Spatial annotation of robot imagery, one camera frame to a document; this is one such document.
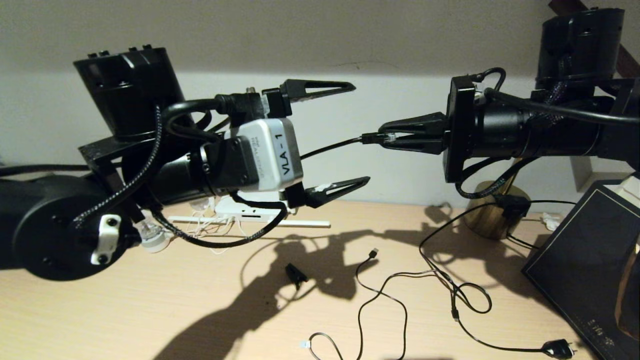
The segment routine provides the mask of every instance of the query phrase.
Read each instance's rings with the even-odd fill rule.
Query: wooden desk
[[[361,275],[375,288],[393,272],[426,270],[416,245],[448,212],[334,202],[296,216],[330,220],[331,229],[277,228],[221,255],[178,239],[158,254],[128,250],[111,268],[75,282],[45,281],[23,270],[0,272],[0,358],[312,359],[300,342],[322,331],[346,359],[354,359],[357,311],[372,296],[354,281],[357,264],[371,249],[380,250],[375,265]],[[190,213],[188,206],[166,210]],[[231,234],[239,233],[234,228]],[[525,241],[542,241],[546,234],[536,221],[523,221],[515,233]],[[566,338],[579,349],[576,359],[594,358],[520,273],[526,250],[479,238],[463,225],[442,231],[426,248],[454,279],[486,286],[492,296],[487,315],[460,305],[461,318],[478,338],[507,347]],[[295,289],[284,266],[290,262],[312,279],[297,296],[306,295],[289,302]],[[449,294],[433,277],[394,279],[386,291],[409,311],[407,360],[547,358],[493,350],[470,339],[451,318]],[[482,305],[480,295],[469,295]],[[363,359],[400,355],[398,304],[379,299],[365,308],[362,323]],[[322,338],[314,340],[314,350],[323,360],[337,359]]]

